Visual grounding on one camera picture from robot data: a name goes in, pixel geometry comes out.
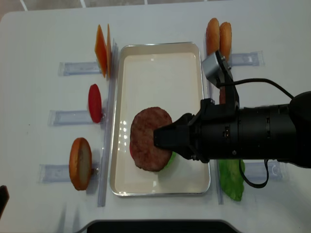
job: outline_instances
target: lettuce leaf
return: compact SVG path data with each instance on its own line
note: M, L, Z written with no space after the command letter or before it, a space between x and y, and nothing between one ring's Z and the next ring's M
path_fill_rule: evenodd
M241 201L244 185L243 177L239 170L239 159L218 160L220 185L222 190L233 200ZM243 172L245 172L245 163L241 161Z

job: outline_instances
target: burger patty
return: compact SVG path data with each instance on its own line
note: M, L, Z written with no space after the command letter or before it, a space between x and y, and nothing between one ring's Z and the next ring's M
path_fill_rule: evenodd
M131 155L135 165L146 171L160 171L169 162L172 151L154 146L154 130L172 123L170 115L159 107L138 113L131 126Z

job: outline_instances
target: tomato slice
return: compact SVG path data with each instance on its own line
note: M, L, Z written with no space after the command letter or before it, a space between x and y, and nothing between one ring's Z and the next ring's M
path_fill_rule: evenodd
M88 109L94 123L99 123L102 120L102 98L99 88L93 84L88 92Z
M103 31L100 25L98 25L96 33L95 53L101 67L102 74L105 77L107 73L107 49Z

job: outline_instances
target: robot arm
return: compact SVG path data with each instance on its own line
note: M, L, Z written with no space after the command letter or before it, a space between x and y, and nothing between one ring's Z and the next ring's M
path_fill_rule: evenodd
M240 109L235 85L243 82L233 82L220 52L204 60L202 67L212 84L226 86L225 104L201 100L196 115L186 113L155 130L155 146L203 163L210 159L277 159L311 168L307 148L311 142L311 92L296 96L290 104Z

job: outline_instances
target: white tray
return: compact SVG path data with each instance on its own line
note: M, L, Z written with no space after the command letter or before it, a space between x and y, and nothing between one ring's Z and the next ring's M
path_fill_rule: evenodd
M132 121L158 106L172 121L196 114L203 99L199 48L194 43L124 47L120 54L110 187L118 196L202 194L210 185L209 164L176 155L160 172L135 166L129 151Z

